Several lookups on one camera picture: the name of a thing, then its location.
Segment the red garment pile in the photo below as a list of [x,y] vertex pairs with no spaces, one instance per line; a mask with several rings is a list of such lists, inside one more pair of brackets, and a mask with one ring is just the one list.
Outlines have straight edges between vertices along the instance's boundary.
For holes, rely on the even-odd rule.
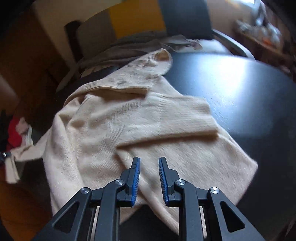
[[8,143],[6,144],[6,151],[10,151],[11,149],[18,148],[22,144],[22,136],[16,131],[16,126],[20,121],[23,121],[23,118],[13,117],[10,120],[8,126]]

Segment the beige knit sweater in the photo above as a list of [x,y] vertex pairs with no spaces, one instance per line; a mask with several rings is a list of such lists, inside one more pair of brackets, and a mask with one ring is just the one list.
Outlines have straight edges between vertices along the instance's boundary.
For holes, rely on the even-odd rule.
[[146,54],[107,77],[79,87],[35,145],[11,151],[6,181],[20,180],[22,162],[43,159],[56,213],[79,189],[100,188],[140,158],[137,205],[147,204],[171,230],[178,210],[166,208],[158,160],[198,188],[219,187],[237,203],[257,171],[217,124],[208,102],[177,92],[165,79],[168,51]]

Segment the wooden desk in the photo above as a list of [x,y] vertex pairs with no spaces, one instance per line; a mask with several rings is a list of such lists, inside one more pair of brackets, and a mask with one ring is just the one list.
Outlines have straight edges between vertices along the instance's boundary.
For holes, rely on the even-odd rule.
[[289,50],[285,50],[286,42],[280,30],[272,24],[253,26],[236,20],[234,32],[256,60],[289,72],[293,65],[293,56]]

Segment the grey hoodie on chair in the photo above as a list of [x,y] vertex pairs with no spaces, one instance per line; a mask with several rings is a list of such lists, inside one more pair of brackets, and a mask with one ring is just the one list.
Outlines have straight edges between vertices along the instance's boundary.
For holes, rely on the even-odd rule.
[[187,39],[183,35],[168,37],[164,32],[148,31],[117,40],[106,50],[82,60],[79,66],[90,68],[125,65],[159,49],[187,53],[201,50],[202,45],[199,40]]

